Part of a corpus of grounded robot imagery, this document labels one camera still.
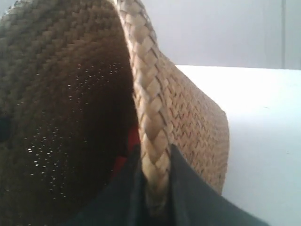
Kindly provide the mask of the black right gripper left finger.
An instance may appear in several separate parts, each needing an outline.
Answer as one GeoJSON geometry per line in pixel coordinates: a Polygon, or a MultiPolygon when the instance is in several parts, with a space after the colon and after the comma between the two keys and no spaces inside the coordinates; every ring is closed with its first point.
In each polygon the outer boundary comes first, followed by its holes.
{"type": "Polygon", "coordinates": [[[142,226],[143,174],[140,146],[135,145],[116,177],[84,207],[69,226],[142,226]]]}

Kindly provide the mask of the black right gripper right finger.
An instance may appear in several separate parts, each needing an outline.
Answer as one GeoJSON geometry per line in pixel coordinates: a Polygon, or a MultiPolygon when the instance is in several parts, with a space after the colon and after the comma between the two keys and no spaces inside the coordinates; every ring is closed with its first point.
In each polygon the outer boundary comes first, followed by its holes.
{"type": "Polygon", "coordinates": [[[171,146],[171,221],[174,226],[266,226],[235,206],[204,181],[171,146]]]}

